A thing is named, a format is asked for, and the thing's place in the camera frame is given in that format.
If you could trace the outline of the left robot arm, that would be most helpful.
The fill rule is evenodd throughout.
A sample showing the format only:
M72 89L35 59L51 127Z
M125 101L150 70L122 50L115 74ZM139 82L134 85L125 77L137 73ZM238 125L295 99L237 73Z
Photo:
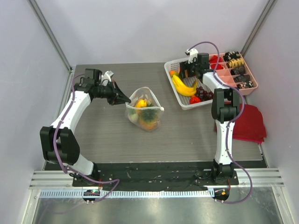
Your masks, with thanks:
M77 75L79 82L72 81L70 98L58 118L40 130L44 159L58 164L64 173L73 171L83 177L89 186L95 186L100 179L97 165L86 159L74 132L85 109L96 98L104 98L110 105L129 103L131 100L120 90L113 79L113 72L85 69Z

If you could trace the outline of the small orange fruit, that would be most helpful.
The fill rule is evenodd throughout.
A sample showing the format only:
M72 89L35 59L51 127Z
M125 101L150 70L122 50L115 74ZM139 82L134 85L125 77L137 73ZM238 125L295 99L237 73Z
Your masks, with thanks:
M175 71L175 70L171 70L171 71L169 71L169 75L170 75L170 77L173 77L174 75L177 75L177 71Z

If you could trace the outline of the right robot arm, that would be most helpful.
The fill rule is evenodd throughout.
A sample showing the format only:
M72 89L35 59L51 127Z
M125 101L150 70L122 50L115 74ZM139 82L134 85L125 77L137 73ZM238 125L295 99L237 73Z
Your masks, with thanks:
M210 69L209 54L198 53L196 49L187 50L188 60L180 64L180 71L196 76L204 85L214 92L211 114L217 130L217 149L211 179L222 184L234 174L232 159L232 135L235 119L240 112L240 95L236 88L226 84Z

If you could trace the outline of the orange toy pineapple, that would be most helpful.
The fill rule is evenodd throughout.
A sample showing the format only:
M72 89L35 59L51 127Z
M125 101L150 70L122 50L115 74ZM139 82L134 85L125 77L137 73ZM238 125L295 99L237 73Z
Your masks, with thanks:
M138 124L146 131L157 129L160 125L159 110L158 109L145 109L139 111Z

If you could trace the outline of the white radish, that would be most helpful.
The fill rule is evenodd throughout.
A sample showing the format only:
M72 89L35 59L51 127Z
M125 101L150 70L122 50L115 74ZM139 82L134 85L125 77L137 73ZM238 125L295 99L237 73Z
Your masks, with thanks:
M138 112L135 109L129 109L128 110L128 119L132 123L136 123L138 121L138 119L139 119Z

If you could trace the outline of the clear spotted zip bag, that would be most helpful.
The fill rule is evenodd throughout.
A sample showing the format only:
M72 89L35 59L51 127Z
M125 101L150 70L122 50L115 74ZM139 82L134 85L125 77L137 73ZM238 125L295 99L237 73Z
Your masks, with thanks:
M130 122L148 132L159 128L164 108L149 87L137 89L129 99L131 102L125 105Z

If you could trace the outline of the yellow orange mango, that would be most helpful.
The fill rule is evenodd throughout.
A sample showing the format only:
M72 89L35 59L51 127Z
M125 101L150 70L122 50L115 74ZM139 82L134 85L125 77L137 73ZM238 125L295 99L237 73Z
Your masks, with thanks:
M147 107L147 102L146 100L144 99L141 99L139 100L136 105L135 105L136 108L144 108L144 107Z

